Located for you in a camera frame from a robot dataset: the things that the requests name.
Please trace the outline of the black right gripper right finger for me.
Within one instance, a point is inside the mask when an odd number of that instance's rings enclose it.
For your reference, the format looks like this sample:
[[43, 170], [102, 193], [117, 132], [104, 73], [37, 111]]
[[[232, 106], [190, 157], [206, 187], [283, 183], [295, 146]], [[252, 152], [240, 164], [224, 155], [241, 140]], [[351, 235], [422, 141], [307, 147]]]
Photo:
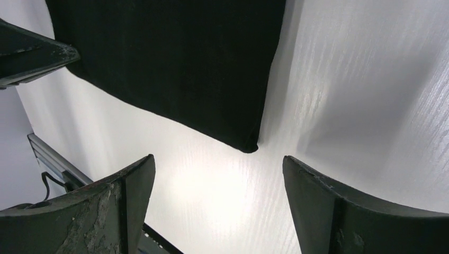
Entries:
[[448, 214], [374, 197], [293, 156], [282, 168], [302, 253], [448, 253]]

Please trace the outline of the aluminium frame rail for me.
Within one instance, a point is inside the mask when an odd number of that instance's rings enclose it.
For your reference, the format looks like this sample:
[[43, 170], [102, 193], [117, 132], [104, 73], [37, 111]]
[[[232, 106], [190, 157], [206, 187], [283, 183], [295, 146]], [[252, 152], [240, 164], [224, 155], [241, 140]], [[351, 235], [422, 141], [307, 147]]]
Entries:
[[48, 171], [57, 182], [61, 183], [62, 187], [64, 187], [67, 192], [93, 183], [90, 178], [41, 140], [37, 135], [31, 133], [28, 135], [28, 139], [39, 164], [43, 165], [46, 171]]

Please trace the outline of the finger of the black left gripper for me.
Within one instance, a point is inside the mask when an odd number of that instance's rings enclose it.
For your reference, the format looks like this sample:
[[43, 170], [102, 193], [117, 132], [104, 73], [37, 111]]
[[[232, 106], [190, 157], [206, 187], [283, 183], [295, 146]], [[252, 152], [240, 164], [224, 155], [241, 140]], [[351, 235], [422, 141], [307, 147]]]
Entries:
[[1, 20], [1, 89], [31, 82], [79, 59], [74, 47]]

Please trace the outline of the black t-shirt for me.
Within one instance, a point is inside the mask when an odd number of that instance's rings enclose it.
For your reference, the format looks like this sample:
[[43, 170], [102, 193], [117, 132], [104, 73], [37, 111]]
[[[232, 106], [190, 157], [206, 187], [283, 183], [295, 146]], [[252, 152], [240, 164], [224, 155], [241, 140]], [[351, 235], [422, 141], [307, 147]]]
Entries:
[[244, 153], [258, 148], [285, 1], [46, 1], [75, 76]]

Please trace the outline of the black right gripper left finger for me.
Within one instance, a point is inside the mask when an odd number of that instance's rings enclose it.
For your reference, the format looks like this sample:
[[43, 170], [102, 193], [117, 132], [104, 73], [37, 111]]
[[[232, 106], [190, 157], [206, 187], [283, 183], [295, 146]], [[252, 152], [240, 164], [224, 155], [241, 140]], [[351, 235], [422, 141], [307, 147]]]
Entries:
[[1, 211], [1, 253], [136, 253], [155, 180], [148, 155], [67, 194]]

